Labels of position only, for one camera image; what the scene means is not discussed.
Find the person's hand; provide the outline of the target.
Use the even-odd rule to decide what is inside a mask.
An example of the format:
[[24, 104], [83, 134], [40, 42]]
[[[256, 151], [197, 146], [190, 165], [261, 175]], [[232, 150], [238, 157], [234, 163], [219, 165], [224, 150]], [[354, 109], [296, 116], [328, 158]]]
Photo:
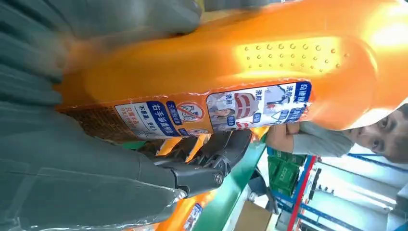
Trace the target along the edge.
[[300, 123], [279, 124], [269, 127], [265, 143], [281, 152], [293, 152], [293, 136], [300, 131]]

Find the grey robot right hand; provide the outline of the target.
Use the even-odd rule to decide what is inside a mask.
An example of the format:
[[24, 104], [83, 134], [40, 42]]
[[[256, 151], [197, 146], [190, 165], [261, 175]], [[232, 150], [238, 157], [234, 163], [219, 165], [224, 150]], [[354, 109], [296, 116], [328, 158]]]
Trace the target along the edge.
[[130, 43], [194, 31], [193, 0], [0, 3], [0, 228], [115, 231], [166, 220], [218, 188], [243, 152], [192, 163], [147, 157], [87, 135], [55, 110], [53, 85]]

